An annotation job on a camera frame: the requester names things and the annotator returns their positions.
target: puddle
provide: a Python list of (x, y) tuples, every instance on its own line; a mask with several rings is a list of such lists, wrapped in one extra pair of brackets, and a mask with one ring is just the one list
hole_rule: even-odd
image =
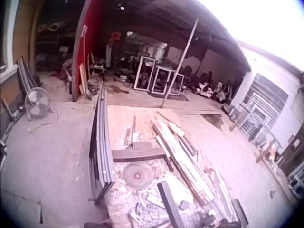
[(222, 130), (222, 125), (224, 124), (224, 122), (222, 121), (221, 114), (201, 114), (201, 116), (204, 117), (205, 120), (207, 120), (214, 127)]

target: garage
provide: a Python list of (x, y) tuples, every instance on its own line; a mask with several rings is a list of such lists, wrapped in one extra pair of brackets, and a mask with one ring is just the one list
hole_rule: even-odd
[(230, 104), (250, 70), (237, 42), (197, 1), (46, 1), (42, 12), (36, 68), (57, 71), (66, 90), (58, 93), (52, 77), (45, 84), (73, 101), (91, 99), (90, 86), (105, 80), (110, 104), (157, 107), (166, 97), (169, 105), (214, 106), (197, 96)]

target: saw blade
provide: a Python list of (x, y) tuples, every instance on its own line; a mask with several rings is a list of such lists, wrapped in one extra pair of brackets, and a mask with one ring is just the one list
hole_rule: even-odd
[(148, 165), (133, 163), (123, 170), (123, 178), (130, 187), (144, 189), (152, 183), (153, 171)]

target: roof overhang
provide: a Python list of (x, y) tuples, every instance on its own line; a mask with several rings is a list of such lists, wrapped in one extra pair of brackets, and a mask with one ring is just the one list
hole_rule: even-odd
[(251, 71), (244, 53), (220, 21), (197, 0), (115, 0), (108, 7), (123, 6), (124, 13), (151, 19), (182, 37), (189, 37), (196, 18), (199, 22), (195, 36), (208, 49), (238, 62)]

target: metal pole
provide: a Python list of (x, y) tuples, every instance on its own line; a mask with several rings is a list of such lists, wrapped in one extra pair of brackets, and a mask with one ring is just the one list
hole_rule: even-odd
[(194, 31), (195, 31), (195, 29), (196, 29), (196, 26), (197, 26), (197, 24), (198, 24), (198, 21), (199, 21), (199, 19), (197, 18), (196, 21), (195, 21), (195, 24), (194, 24), (194, 26), (193, 26), (192, 32), (191, 32), (191, 34), (190, 34), (188, 43), (187, 43), (187, 45), (186, 45), (186, 47), (185, 47), (185, 50), (184, 50), (184, 52), (183, 52), (183, 54), (182, 54), (182, 57), (181, 57), (181, 59), (180, 59), (180, 63), (179, 63), (179, 65), (178, 65), (178, 67), (177, 67), (177, 69), (176, 69), (176, 71), (175, 71), (173, 80), (171, 81), (171, 84), (170, 84), (170, 86), (169, 86), (169, 89), (167, 90), (167, 93), (166, 93), (166, 95), (165, 95), (165, 97), (164, 97), (164, 99), (163, 99), (163, 101), (162, 101), (161, 108), (162, 108), (163, 105), (165, 104), (165, 100), (168, 98), (169, 92), (170, 92), (171, 89), (172, 89), (173, 83), (174, 83), (174, 81), (175, 81), (175, 79), (176, 79), (176, 76), (177, 76), (177, 74), (178, 74), (178, 72), (179, 72), (179, 70), (180, 70), (180, 67), (181, 67), (181, 65), (182, 65), (182, 63), (183, 63), (183, 61), (184, 61), (184, 58), (185, 58), (186, 53), (187, 53), (187, 51), (188, 51), (189, 45), (190, 45), (190, 43), (191, 43), (191, 41), (192, 41), (192, 37), (193, 37), (193, 35), (194, 35)]

